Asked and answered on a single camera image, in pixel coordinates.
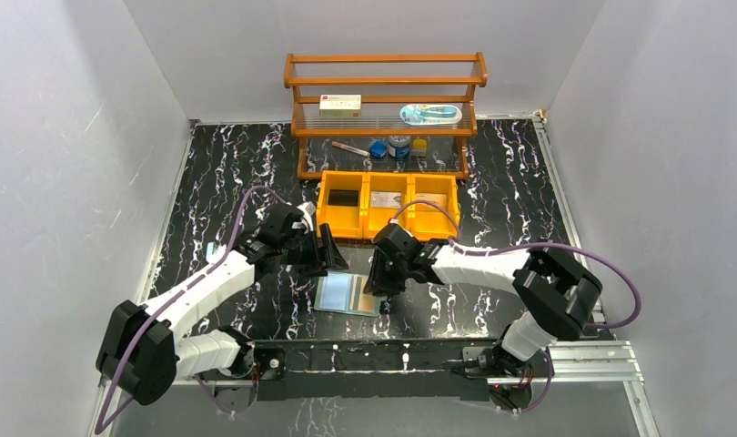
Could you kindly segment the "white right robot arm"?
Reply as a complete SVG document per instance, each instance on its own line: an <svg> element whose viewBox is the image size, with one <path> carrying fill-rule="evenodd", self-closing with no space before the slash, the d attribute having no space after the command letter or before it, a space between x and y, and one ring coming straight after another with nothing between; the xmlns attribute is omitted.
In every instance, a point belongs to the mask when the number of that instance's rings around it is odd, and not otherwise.
<svg viewBox="0 0 737 437"><path fill-rule="evenodd" d="M578 340L602 292L600 280L564 244L476 249L452 239L422 242L390 223L373 245L364 291L374 296L398 295L410 280L515 294L525 311L498 339L496 359L525 363L557 340Z"/></svg>

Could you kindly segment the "green card holder wallet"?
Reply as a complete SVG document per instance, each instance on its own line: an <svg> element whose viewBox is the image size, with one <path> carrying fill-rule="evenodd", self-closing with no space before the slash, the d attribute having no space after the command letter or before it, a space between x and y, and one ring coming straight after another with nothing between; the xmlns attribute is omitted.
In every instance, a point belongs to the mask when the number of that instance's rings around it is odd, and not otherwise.
<svg viewBox="0 0 737 437"><path fill-rule="evenodd" d="M377 317L377 315L360 315L350 310L353 290L354 273L331 272L327 276L318 279L315 296L314 310L341 313L365 317Z"/></svg>

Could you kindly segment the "orange three-compartment bin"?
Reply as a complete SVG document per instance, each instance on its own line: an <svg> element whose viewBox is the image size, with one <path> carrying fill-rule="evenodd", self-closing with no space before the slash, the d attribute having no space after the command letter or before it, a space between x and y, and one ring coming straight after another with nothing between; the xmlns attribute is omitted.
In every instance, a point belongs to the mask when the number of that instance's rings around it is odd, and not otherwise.
<svg viewBox="0 0 737 437"><path fill-rule="evenodd" d="M421 241L455 238L457 180L434 173L325 171L316 219L337 239L373 239L393 219Z"/></svg>

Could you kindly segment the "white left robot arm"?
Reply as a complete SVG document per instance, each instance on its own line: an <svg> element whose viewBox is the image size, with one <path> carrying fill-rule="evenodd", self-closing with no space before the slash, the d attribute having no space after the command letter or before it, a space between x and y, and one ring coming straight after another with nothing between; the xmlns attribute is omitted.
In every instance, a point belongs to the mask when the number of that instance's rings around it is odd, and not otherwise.
<svg viewBox="0 0 737 437"><path fill-rule="evenodd" d="M142 304L125 300L110 316L96 369L141 405L174 381L221 371L246 379L260 361L248 336L225 326L188 336L209 312L241 290L288 266L303 278L344 270L330 228L316 223L311 202L272 205L259 225L238 232L218 259Z"/></svg>

